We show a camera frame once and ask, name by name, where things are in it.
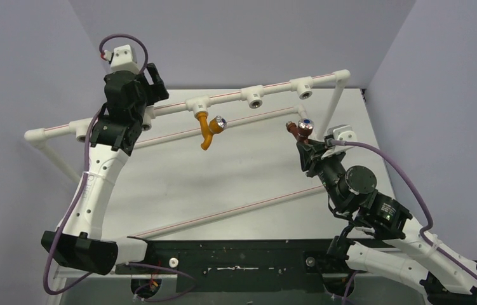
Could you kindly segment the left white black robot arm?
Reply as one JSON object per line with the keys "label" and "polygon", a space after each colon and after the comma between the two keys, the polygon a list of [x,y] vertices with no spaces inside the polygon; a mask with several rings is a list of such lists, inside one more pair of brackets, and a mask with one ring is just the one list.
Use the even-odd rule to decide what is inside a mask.
{"label": "left white black robot arm", "polygon": [[119,242],[102,239],[102,227],[116,180],[143,131],[145,111],[169,93],[153,63],[138,73],[112,72],[104,82],[106,101],[88,127],[77,192],[57,229],[45,231],[41,244],[62,267],[106,275],[131,261],[148,273],[157,255],[145,243],[132,255],[120,255]]}

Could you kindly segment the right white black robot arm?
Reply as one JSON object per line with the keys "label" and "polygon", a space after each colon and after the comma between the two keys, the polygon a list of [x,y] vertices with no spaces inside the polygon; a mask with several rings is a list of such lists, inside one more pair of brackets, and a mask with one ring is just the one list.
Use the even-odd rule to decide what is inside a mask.
{"label": "right white black robot arm", "polygon": [[406,285],[430,304],[477,304],[477,261],[447,247],[400,202],[377,189],[377,178],[367,167],[346,168],[345,142],[296,143],[300,167],[317,177],[328,195],[334,217],[347,221],[326,253],[334,271],[346,267],[373,273]]}

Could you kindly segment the red-brown water faucet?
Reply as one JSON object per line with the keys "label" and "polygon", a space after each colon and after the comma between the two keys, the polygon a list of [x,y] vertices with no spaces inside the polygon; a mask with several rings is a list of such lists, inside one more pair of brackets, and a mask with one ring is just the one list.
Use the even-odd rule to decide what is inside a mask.
{"label": "red-brown water faucet", "polygon": [[291,133],[298,143],[308,144],[309,137],[314,130],[314,122],[311,119],[300,119],[297,123],[288,121],[285,125],[287,132]]}

